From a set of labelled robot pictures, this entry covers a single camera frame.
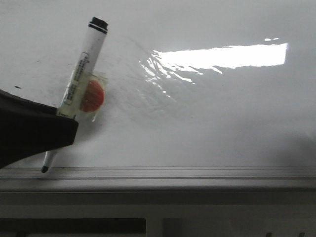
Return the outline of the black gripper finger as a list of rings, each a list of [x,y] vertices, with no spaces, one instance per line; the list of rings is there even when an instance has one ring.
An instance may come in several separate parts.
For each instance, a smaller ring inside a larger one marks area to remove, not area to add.
[[[74,143],[79,123],[56,107],[0,92],[0,166]]]

